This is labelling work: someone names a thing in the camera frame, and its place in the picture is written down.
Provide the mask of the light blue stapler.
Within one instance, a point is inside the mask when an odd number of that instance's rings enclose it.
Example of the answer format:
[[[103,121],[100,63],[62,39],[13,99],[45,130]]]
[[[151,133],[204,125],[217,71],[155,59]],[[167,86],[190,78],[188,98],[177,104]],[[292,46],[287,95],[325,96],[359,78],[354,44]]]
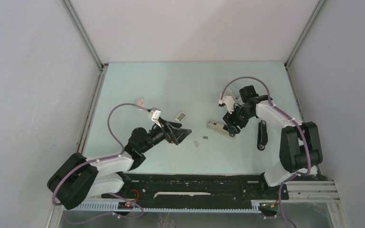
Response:
[[[236,96],[236,94],[234,93],[234,91],[233,90],[231,90],[229,87],[226,89],[226,95],[229,95],[229,96],[231,96],[233,99],[235,99],[235,100],[237,100],[238,98],[237,98],[237,96]]]

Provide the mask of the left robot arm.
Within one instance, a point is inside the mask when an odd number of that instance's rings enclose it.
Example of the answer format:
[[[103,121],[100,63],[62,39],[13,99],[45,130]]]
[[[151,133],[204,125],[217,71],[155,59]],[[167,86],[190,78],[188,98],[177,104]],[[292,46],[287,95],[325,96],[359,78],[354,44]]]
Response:
[[[131,132],[123,153],[102,158],[87,158],[72,154],[50,177],[47,188],[52,192],[55,205],[74,209],[85,199],[115,193],[120,198],[129,196],[130,179],[127,171],[139,167],[146,159],[144,153],[161,142],[179,145],[192,133],[180,123],[161,119],[151,130],[142,127]]]

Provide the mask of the pink stapler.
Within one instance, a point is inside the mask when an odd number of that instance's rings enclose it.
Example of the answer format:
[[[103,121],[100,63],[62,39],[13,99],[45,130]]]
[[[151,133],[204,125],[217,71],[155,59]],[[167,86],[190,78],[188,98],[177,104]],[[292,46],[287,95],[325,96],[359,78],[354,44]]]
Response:
[[[136,101],[136,104],[138,106],[144,106],[144,99],[143,98],[138,98],[137,101]]]

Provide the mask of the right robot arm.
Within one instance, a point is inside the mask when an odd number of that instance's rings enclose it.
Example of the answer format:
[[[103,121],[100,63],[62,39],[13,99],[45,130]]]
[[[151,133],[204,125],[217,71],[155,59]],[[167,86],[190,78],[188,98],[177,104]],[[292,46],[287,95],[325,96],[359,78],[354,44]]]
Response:
[[[225,106],[223,117],[229,136],[240,133],[249,119],[256,117],[270,124],[280,134],[279,161],[261,177],[258,194],[265,199],[277,191],[276,186],[296,173],[306,174],[323,160],[318,127],[314,122],[302,122],[279,110],[268,95],[259,95],[254,86],[239,90],[241,104],[230,95],[221,95],[219,106]]]

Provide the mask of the beige black long stapler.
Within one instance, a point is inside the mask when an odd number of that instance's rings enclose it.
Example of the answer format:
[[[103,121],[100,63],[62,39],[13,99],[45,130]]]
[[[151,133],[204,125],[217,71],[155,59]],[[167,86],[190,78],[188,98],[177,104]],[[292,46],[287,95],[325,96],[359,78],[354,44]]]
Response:
[[[236,137],[234,134],[229,133],[227,125],[219,123],[219,122],[208,121],[207,128],[221,134],[222,136],[230,138],[230,139],[234,139]]]

